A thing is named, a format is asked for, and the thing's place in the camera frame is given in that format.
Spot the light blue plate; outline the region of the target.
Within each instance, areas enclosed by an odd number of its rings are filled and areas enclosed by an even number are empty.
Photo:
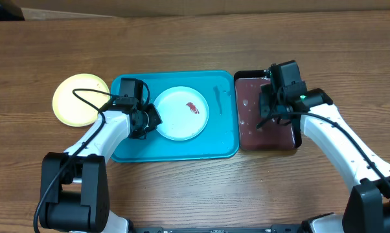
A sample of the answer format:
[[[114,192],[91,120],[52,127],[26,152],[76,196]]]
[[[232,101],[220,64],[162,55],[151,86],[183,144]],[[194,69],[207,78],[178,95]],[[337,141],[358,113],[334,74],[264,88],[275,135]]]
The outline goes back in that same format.
[[[209,106],[197,90],[176,86],[163,91],[154,101],[162,123],[157,132],[170,140],[189,140],[199,135],[209,119]]]

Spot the yellow plate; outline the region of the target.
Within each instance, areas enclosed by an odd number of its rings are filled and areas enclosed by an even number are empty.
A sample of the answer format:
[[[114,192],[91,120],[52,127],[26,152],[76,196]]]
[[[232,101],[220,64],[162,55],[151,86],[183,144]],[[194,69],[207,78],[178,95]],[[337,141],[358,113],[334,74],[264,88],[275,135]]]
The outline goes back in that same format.
[[[64,80],[54,93],[52,109],[58,120],[72,127],[93,124],[98,117],[97,110],[78,99],[73,94],[73,89],[93,89],[108,93],[107,84],[94,74],[76,74]]]

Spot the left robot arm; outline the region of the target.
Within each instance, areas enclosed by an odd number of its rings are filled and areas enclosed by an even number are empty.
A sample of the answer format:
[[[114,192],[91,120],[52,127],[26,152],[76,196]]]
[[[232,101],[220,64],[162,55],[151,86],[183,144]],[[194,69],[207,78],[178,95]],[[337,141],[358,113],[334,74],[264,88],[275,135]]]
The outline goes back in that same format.
[[[162,123],[149,100],[144,81],[122,78],[118,94],[94,108],[98,118],[86,134],[65,151],[44,156],[35,232],[129,232],[130,222],[110,209],[106,165],[123,140],[144,140]]]

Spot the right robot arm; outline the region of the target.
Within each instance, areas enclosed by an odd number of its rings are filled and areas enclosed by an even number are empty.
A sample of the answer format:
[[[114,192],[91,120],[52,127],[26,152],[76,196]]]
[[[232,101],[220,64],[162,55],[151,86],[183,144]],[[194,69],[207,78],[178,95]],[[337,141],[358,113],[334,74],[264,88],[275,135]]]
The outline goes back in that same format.
[[[390,164],[344,121],[322,89],[308,90],[295,61],[264,72],[270,84],[260,92],[261,128],[274,119],[291,125],[295,136],[310,138],[343,178],[350,195],[343,214],[324,214],[302,222],[303,232],[390,232]]]

